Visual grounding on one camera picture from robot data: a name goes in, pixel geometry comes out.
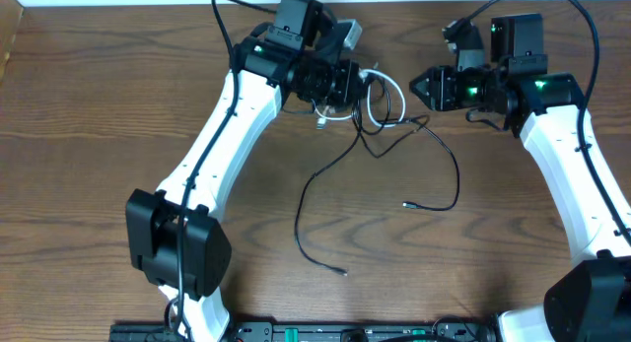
black box module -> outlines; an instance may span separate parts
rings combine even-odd
[[[540,14],[496,17],[491,20],[491,61],[509,74],[547,73]]]

brown wooden surface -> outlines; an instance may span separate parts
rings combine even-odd
[[[602,62],[592,101],[598,140],[631,193],[631,2],[586,2]],[[356,57],[380,62],[403,86],[452,63],[441,27],[480,3],[334,5],[357,18]],[[234,40],[266,16],[222,7]],[[589,32],[563,2],[503,3],[478,19],[540,11],[551,71],[585,85]],[[16,340],[99,340],[116,320],[158,320],[156,287],[132,269],[124,205],[153,190],[182,159],[223,88],[227,56],[207,6],[29,9],[0,89],[0,329]],[[427,109],[407,95],[409,113]],[[288,106],[305,106],[291,99]],[[312,116],[281,114],[265,130],[230,196],[223,224],[234,249],[224,300],[234,312],[278,320],[417,321],[482,315],[542,301],[569,269],[554,203],[519,140],[432,114],[452,147],[461,197],[446,213],[402,200],[449,203],[449,156],[426,134],[373,160],[358,148],[319,177],[302,221],[306,249],[348,267],[309,264],[293,242],[309,175],[353,138],[351,125],[316,130]],[[374,139],[386,146],[403,129]]]
[[[16,0],[0,0],[0,83],[18,32],[22,10]]]

white cable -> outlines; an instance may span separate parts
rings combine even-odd
[[[403,118],[405,117],[405,96],[403,95],[403,91],[401,90],[401,88],[398,86],[396,82],[394,82],[394,80],[390,76],[388,76],[387,74],[381,71],[377,71],[373,69],[364,69],[364,70],[361,70],[359,74],[360,74],[360,77],[366,78],[368,77],[369,73],[372,73],[374,75],[384,78],[386,81],[390,82],[396,88],[396,90],[398,91],[398,94],[401,97],[401,116],[399,117],[398,121],[399,122],[402,121]],[[371,121],[373,122],[373,124],[381,128],[382,124],[375,120],[375,118],[373,117],[373,112],[371,111],[371,86],[368,87],[368,96],[366,97],[366,108],[368,109],[368,117],[371,118]],[[390,128],[396,125],[398,124],[387,124],[387,125],[384,125],[384,127]]]
[[[319,115],[319,117],[321,117],[322,119],[326,119],[326,120],[342,121],[342,120],[348,120],[351,117],[353,117],[353,114],[348,114],[346,116],[340,116],[340,117],[326,116],[326,115],[322,114],[321,112],[319,112],[319,110],[317,110],[317,106],[314,106],[314,109],[315,109],[315,112],[317,113],[317,115]]]

wooden table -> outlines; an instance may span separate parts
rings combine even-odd
[[[354,54],[405,86],[450,64],[441,27],[480,3],[333,5],[364,35]],[[599,144],[631,193],[631,2],[586,2],[601,67],[592,101]],[[267,16],[221,7],[234,40]],[[564,2],[507,2],[477,19],[541,12],[551,71],[588,81],[592,44]],[[223,88],[227,54],[208,6],[31,8],[0,89],[0,328],[16,340],[95,340],[118,320],[159,320],[165,298],[129,263],[124,205],[153,190],[187,152]],[[407,94],[409,113],[427,108]],[[288,106],[306,106],[291,98]],[[234,250],[223,295],[230,311],[277,320],[419,321],[482,316],[542,302],[570,269],[562,224],[519,140],[433,113],[456,154],[461,195],[450,212],[451,159],[426,134],[381,160],[355,149],[308,193],[302,238],[343,278],[309,264],[293,241],[309,175],[345,149],[349,123],[316,130],[281,114],[237,180],[223,223]],[[406,129],[372,140],[383,149]]]

green connector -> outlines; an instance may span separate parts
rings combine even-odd
[[[412,334],[426,334],[425,330],[412,330]]]
[[[285,329],[285,342],[298,342],[298,328]]]

